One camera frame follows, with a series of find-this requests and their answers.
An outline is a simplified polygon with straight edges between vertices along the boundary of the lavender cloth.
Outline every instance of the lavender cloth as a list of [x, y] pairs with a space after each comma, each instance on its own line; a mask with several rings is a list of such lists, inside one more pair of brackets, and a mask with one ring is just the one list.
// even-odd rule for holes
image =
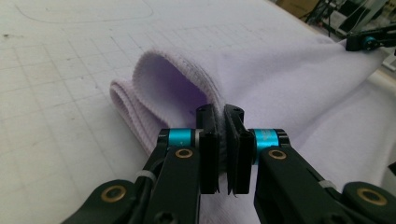
[[[161, 128], [194, 128], [196, 107], [232, 104], [246, 111], [247, 128], [284, 129], [338, 188], [379, 184], [396, 135], [394, 99], [366, 81], [382, 60], [379, 51], [346, 52], [321, 35], [237, 51], [152, 49], [110, 94], [147, 153]], [[201, 222], [258, 223], [253, 194], [226, 196], [225, 182], [223, 193], [203, 195]]]

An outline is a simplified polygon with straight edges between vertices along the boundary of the towel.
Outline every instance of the towel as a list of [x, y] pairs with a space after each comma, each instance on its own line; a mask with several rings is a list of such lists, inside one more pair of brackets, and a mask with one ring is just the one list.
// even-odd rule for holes
[[[225, 104], [245, 110], [247, 128], [284, 129], [292, 146], [338, 188], [353, 180], [379, 184], [396, 146], [396, 105], [370, 84], [381, 52], [347, 52], [345, 41], [313, 35], [255, 49], [190, 51], [154, 48], [131, 79], [111, 83], [110, 96], [150, 153], [161, 128], [194, 128], [195, 108]], [[259, 223], [248, 195], [202, 195], [201, 223]]]

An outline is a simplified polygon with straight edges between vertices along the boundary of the white surface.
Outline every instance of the white surface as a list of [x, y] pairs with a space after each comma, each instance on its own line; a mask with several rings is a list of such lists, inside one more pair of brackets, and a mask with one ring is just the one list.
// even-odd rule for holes
[[3, 0], [0, 18], [0, 223], [59, 223], [98, 185], [134, 180], [147, 156], [108, 88], [145, 49], [309, 35], [272, 4], [242, 0]]

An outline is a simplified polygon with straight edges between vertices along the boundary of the blue metallic cylinder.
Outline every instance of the blue metallic cylinder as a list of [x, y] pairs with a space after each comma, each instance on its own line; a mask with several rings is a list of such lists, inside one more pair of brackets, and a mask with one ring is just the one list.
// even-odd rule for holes
[[254, 164], [259, 164], [259, 155], [267, 147], [279, 147], [279, 140], [274, 129], [253, 129], [256, 137], [256, 160]]
[[170, 129], [169, 147], [193, 147], [191, 145], [191, 129]]

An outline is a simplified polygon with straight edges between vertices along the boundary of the drawn curved line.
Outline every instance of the drawn curved line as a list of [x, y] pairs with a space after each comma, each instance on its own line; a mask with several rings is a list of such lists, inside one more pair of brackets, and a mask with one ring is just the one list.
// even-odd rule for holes
[[114, 20], [103, 20], [103, 21], [42, 21], [42, 20], [33, 18], [29, 15], [26, 15], [17, 5], [15, 5], [15, 8], [22, 14], [22, 16], [24, 16], [27, 19], [30, 19], [32, 21], [39, 21], [39, 22], [52, 23], [52, 24], [79, 24], [79, 23], [95, 23], [95, 22], [104, 22], [104, 21], [128, 21], [128, 20], [146, 19], [146, 18], [149, 18], [152, 15], [154, 15], [154, 10], [152, 9], [151, 5], [149, 3], [147, 3], [146, 0], [142, 0], [142, 2], [146, 6], [148, 6], [148, 8], [150, 10], [150, 13], [147, 16], [114, 19]]

